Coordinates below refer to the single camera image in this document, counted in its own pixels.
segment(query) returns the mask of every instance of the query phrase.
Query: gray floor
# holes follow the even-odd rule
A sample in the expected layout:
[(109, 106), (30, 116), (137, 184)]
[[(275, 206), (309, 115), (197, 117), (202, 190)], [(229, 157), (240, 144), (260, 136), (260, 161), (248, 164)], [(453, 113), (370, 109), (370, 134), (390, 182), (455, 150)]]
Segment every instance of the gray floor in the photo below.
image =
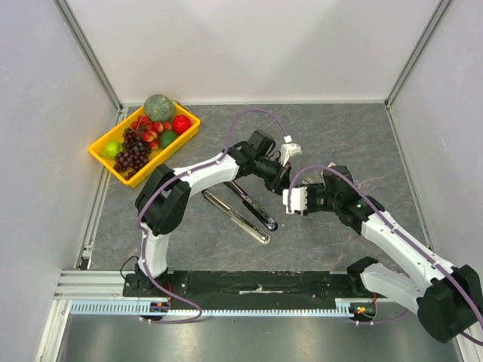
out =
[[(200, 117), (200, 132), (166, 162), (183, 167), (216, 155), (226, 144), (229, 125), (240, 112), (253, 106), (193, 106)], [(381, 104), (321, 104), (257, 106), (277, 114), (303, 156), (293, 158), (295, 174), (314, 163), (345, 164), (361, 189), (386, 209), (415, 237), (423, 233), (409, 190), (389, 120)], [(265, 115), (243, 118), (235, 129), (234, 140), (247, 140), (263, 128), (281, 143), (281, 131)], [(312, 178), (318, 174), (309, 173)], [(271, 233), (268, 245), (257, 243), (224, 214), (194, 196), (180, 227), (173, 233), (168, 265), (187, 270), (334, 270), (342, 271), (363, 256), (372, 256), (395, 268), (394, 262), (373, 244), (341, 225), (334, 215), (289, 216), (279, 196), (263, 187), (255, 176), (239, 184), (257, 200), (280, 225)], [(136, 189), (112, 177), (94, 243), (91, 268), (117, 269), (133, 255), (139, 255), (140, 232), (136, 229), (134, 200)], [(228, 201), (248, 219), (260, 225), (239, 199), (225, 186), (214, 193)]]
[[(401, 313), (379, 303), (380, 319)], [(135, 316), (70, 315), (58, 362), (461, 362), (454, 341), (436, 342), (410, 314), (394, 323), (356, 327), (341, 318), (209, 318), (148, 325)]]

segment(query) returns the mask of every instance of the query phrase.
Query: white wall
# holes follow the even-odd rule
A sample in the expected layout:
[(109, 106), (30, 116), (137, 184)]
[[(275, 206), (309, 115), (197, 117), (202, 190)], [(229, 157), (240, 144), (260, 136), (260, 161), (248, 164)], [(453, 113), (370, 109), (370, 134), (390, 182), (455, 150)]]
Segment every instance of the white wall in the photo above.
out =
[(483, 278), (483, 2), (453, 2), (393, 106), (437, 251)]
[(382, 100), (438, 0), (69, 0), (123, 102)]
[(101, 170), (87, 147), (115, 111), (52, 1), (4, 3), (0, 34), (0, 359), (23, 362), (73, 266)]

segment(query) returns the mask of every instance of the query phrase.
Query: red apple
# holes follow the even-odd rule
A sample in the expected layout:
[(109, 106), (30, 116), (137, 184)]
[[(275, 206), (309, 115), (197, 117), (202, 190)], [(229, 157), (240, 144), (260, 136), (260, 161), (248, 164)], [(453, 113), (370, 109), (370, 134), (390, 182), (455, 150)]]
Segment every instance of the red apple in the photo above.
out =
[(171, 126), (173, 126), (174, 132), (183, 134), (191, 127), (191, 121), (185, 115), (177, 115), (174, 117)]

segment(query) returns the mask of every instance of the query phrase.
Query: gray textured mat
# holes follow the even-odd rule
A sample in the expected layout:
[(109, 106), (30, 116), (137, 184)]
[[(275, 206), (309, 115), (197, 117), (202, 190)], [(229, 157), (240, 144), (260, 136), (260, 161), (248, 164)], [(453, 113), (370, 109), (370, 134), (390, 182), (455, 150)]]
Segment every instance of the gray textured mat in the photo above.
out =
[[(309, 164), (345, 164), (358, 185), (375, 197), (409, 232), (423, 240), (417, 212), (401, 159), (382, 104), (318, 104), (280, 106), (192, 106), (202, 120), (198, 135), (166, 162), (184, 167), (216, 155), (226, 144), (229, 125), (240, 112), (263, 108), (277, 114), (303, 156), (292, 159), (292, 176)], [(263, 128), (282, 142), (274, 121), (262, 114), (245, 116), (234, 133), (234, 142), (247, 140)], [(317, 178), (316, 171), (310, 172)], [(395, 268), (389, 257), (359, 237), (335, 215), (289, 216), (281, 198), (272, 195), (255, 176), (239, 180), (245, 189), (278, 221), (278, 231), (264, 246), (248, 236), (226, 215), (194, 196), (168, 250), (172, 269), (191, 270), (344, 270), (363, 256), (372, 256)], [(112, 177), (94, 243), (91, 268), (117, 269), (132, 255), (139, 255), (136, 229), (136, 189)], [(258, 221), (225, 186), (214, 193), (257, 225)]]

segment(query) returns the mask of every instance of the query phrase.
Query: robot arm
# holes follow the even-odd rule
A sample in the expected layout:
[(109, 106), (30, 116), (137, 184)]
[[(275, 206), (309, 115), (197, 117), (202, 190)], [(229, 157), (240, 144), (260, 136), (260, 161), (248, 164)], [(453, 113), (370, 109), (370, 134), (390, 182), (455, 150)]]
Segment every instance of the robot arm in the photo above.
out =
[[(161, 277), (167, 270), (166, 251), (170, 234), (180, 224), (189, 198), (203, 189), (243, 176), (254, 174), (265, 181), (270, 192), (283, 194), (283, 202), (288, 205), (290, 185), (291, 155), (300, 153), (300, 147), (293, 143), (281, 148), (281, 157), (271, 159), (269, 152), (274, 145), (273, 138), (261, 130), (255, 131), (250, 139), (229, 148), (226, 157), (220, 155), (200, 164), (170, 169), (161, 165), (148, 179), (136, 200), (136, 208), (141, 211), (148, 200), (163, 184), (176, 175), (185, 176), (173, 181), (166, 192), (159, 195), (143, 215), (143, 223), (148, 230), (146, 261), (154, 278)], [(201, 170), (189, 170), (203, 164), (210, 164)], [(333, 166), (339, 174), (352, 181), (350, 172), (344, 166)], [(389, 220), (392, 228), (377, 215), (364, 199), (341, 178), (324, 171), (324, 183), (309, 184), (292, 189), (289, 213), (307, 215), (313, 212), (334, 212), (342, 224), (354, 229), (358, 234), (374, 242), (391, 256), (405, 271), (406, 275), (390, 271), (370, 257), (359, 260), (348, 267), (355, 292), (369, 290), (382, 294), (415, 313), (424, 328), (440, 342), (447, 342), (476, 322), (476, 316), (454, 285), (438, 270), (456, 279), (469, 294), (481, 311), (483, 297), (478, 274), (469, 266), (456, 268), (453, 264), (437, 256), (406, 232), (385, 210), (384, 206), (371, 197), (369, 200), (379, 210), (380, 215)], [(413, 244), (401, 237), (402, 234)], [(420, 255), (418, 247), (430, 259), (431, 264)], [(136, 273), (145, 285), (150, 285), (144, 262), (136, 265)]]
[[(332, 168), (352, 182), (352, 176), (345, 166)], [(480, 281), (472, 268), (467, 265), (457, 268), (436, 255), (405, 231), (383, 205), (368, 197), (381, 215), (393, 225), (393, 228), (388, 227), (344, 180), (327, 170), (323, 176), (325, 182), (322, 184), (292, 189), (291, 207), (290, 211), (287, 207), (287, 212), (303, 215), (318, 211), (334, 212), (342, 224), (353, 228), (358, 234), (375, 243), (405, 272), (396, 273), (377, 260), (366, 257), (347, 268), (355, 292), (369, 290), (403, 305), (415, 313), (426, 331), (440, 342), (449, 341), (477, 321), (460, 293), (435, 266), (439, 265), (452, 275), (481, 310), (483, 297)], [(284, 205), (288, 205), (288, 190), (284, 190), (283, 202)], [(430, 263), (399, 233), (435, 262)]]
[[(267, 190), (281, 195), (282, 190), (290, 185), (291, 165), (288, 159), (296, 155), (300, 147), (294, 143), (282, 146), (283, 160), (271, 159), (268, 153), (274, 148), (275, 140), (263, 132), (256, 130), (248, 141), (238, 143), (229, 148), (222, 161), (221, 153), (215, 157), (190, 167), (170, 169), (162, 164), (157, 167), (136, 200), (136, 208), (141, 211), (154, 192), (175, 175), (186, 171), (188, 174), (173, 182), (167, 190), (169, 195), (159, 195), (147, 209), (143, 217), (144, 228), (148, 231), (146, 243), (146, 261), (154, 278), (167, 270), (166, 252), (170, 235), (181, 223), (188, 200), (198, 192), (214, 186), (254, 174), (265, 181)], [(196, 172), (189, 170), (204, 167)], [(144, 263), (140, 260), (136, 272), (146, 276)]]

